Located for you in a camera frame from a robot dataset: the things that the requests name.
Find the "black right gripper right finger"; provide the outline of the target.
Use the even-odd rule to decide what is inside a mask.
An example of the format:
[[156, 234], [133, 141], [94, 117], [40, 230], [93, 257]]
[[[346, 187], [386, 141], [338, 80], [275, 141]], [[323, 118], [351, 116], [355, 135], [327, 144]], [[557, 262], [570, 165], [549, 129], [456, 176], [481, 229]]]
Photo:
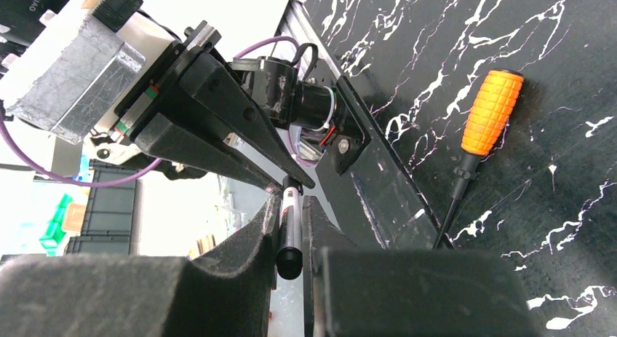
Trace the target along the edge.
[[355, 245], [302, 204], [306, 336], [539, 336], [520, 279], [477, 251]]

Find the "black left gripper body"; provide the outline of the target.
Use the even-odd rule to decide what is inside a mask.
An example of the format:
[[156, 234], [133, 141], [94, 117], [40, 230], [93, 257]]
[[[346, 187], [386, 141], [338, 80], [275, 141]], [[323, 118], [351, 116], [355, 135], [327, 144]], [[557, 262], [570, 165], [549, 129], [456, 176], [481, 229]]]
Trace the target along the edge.
[[218, 30], [204, 20], [187, 31], [187, 39], [171, 43], [114, 109], [114, 137], [134, 135], [156, 108], [156, 98], [177, 82], [200, 52], [211, 51], [221, 39]]

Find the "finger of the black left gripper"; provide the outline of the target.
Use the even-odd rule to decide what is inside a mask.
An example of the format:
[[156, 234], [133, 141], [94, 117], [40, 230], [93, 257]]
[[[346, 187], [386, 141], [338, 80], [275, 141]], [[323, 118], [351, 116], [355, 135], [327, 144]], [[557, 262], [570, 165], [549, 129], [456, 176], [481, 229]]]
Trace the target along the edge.
[[222, 175], [259, 189], [280, 189], [279, 181], [223, 141], [200, 138], [162, 114], [137, 134], [135, 144], [152, 157], [179, 162], [208, 173]]
[[287, 153], [263, 109], [242, 88], [227, 63], [201, 52], [179, 80], [194, 108], [203, 108], [278, 168], [312, 189], [314, 180]]

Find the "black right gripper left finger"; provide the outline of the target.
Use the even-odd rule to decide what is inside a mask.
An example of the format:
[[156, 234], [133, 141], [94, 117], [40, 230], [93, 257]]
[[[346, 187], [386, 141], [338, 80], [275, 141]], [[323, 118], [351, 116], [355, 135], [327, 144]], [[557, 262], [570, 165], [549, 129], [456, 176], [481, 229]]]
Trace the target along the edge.
[[3, 336], [265, 336], [282, 198], [184, 257], [21, 255], [1, 267]]

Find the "white black whiteboard marker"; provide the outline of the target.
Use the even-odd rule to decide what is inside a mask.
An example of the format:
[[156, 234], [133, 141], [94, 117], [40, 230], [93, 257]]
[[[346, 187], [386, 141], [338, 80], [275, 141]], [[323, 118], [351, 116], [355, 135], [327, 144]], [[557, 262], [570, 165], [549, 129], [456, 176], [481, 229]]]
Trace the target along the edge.
[[303, 187], [299, 181], [288, 175], [283, 180], [283, 188], [276, 268], [281, 278], [293, 280], [300, 275], [303, 268], [300, 207]]

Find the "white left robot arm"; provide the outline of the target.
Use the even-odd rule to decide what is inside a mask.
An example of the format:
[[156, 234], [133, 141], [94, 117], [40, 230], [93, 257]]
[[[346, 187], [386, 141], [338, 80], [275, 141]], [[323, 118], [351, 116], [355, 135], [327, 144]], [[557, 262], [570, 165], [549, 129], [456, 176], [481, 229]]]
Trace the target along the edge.
[[267, 189], [276, 180], [226, 144], [236, 135], [280, 170], [312, 188], [314, 180], [295, 161], [279, 131], [309, 120], [316, 104], [335, 102], [328, 87], [298, 77], [299, 57], [226, 62], [215, 48], [218, 31], [206, 22], [187, 28], [116, 110], [115, 135], [146, 156], [176, 162]]

